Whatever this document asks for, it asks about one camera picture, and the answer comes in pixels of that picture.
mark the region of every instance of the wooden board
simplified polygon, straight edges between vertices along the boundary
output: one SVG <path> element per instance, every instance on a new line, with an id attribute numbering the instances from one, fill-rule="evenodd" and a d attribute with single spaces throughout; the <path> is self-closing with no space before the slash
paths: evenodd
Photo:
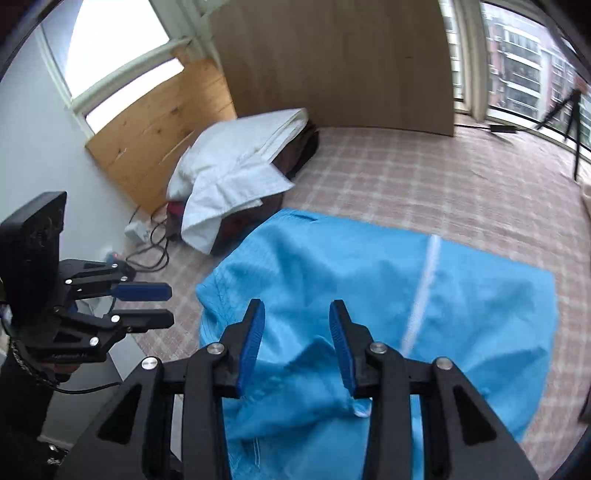
<path id="1" fill-rule="evenodd" d="M 453 135 L 437 0 L 231 0 L 210 23 L 238 116 L 306 107 L 321 126 Z"/>
<path id="2" fill-rule="evenodd" d="M 146 212 L 165 203 L 178 159 L 207 127 L 236 118 L 223 75 L 199 60 L 146 93 L 86 144 Z"/>

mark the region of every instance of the blue cloth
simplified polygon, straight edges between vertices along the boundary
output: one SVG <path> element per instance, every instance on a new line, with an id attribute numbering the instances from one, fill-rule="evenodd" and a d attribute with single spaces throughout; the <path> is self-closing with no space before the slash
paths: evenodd
<path id="1" fill-rule="evenodd" d="M 375 340 L 397 349 L 408 346 L 403 339 L 418 311 L 408 356 L 454 360 L 521 438 L 550 364 L 554 278 L 447 241 L 433 258 L 432 245 L 421 233 L 282 210 L 197 286 L 202 346 L 241 321 L 251 298 L 261 299 L 267 313 L 245 396 L 224 401 L 235 480 L 361 477 L 371 404 L 353 401 L 343 386 L 328 321 L 335 299 L 345 301 L 352 320 Z M 416 398 L 412 414 L 418 479 L 423 453 Z"/>

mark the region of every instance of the white stripe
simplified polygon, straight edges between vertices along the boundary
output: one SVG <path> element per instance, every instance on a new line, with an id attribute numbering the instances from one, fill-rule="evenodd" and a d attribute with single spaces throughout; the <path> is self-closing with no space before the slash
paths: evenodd
<path id="1" fill-rule="evenodd" d="M 418 283 L 417 293 L 414 297 L 413 310 L 408 319 L 407 331 L 402 337 L 400 353 L 408 357 L 417 341 L 418 333 L 423 324 L 423 316 L 431 294 L 431 285 L 435 279 L 435 269 L 439 263 L 439 250 L 441 248 L 441 237 L 432 235 L 427 245 L 427 258 L 423 267 L 423 274 Z"/>
<path id="2" fill-rule="evenodd" d="M 252 451 L 255 454 L 255 465 L 256 465 L 256 459 L 257 459 L 257 454 L 256 454 L 256 439 L 252 440 Z"/>
<path id="3" fill-rule="evenodd" d="M 256 452 L 257 452 L 256 466 L 260 468 L 261 467 L 261 447 L 258 443 L 258 438 L 256 438 L 255 440 L 256 440 Z"/>

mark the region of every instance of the blue gripper pad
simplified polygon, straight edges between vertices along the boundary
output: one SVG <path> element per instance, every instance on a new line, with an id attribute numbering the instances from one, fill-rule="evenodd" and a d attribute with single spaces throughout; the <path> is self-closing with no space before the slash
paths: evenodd
<path id="1" fill-rule="evenodd" d="M 345 337 L 345 331 L 340 322 L 339 312 L 334 302 L 330 304 L 329 324 L 330 334 L 335 345 L 336 358 L 339 361 L 340 376 L 343 378 L 343 385 L 353 395 L 356 387 L 355 364 L 353 363 L 353 355 L 351 355 L 351 350 Z"/>
<path id="2" fill-rule="evenodd" d="M 246 340 L 242 346 L 242 353 L 239 361 L 239 374 L 236 382 L 236 390 L 239 395 L 242 395 L 244 388 L 248 385 L 251 379 L 252 372 L 255 368 L 256 356 L 258 349 L 261 346 L 262 333 L 265 329 L 265 304 L 259 302 L 251 322 L 251 327 L 246 334 Z"/>
<path id="3" fill-rule="evenodd" d="M 167 283 L 136 281 L 119 283 L 111 295 L 122 301 L 165 301 L 173 296 L 173 289 Z"/>

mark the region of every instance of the metal screw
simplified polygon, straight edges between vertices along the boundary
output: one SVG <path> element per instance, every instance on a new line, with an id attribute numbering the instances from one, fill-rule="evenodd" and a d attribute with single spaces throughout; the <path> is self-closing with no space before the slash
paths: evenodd
<path id="1" fill-rule="evenodd" d="M 147 356 L 142 360 L 142 368 L 144 370 L 153 370 L 158 365 L 158 359 L 154 356 Z"/>
<path id="2" fill-rule="evenodd" d="M 388 350 L 388 345 L 382 342 L 373 342 L 369 344 L 369 349 L 373 353 L 377 353 L 378 355 L 383 355 Z"/>
<path id="3" fill-rule="evenodd" d="M 207 353 L 212 355 L 220 355 L 226 349 L 222 343 L 211 343 L 207 346 Z"/>
<path id="4" fill-rule="evenodd" d="M 453 368 L 453 362 L 446 356 L 440 356 L 435 360 L 435 365 L 441 370 L 451 370 Z"/>

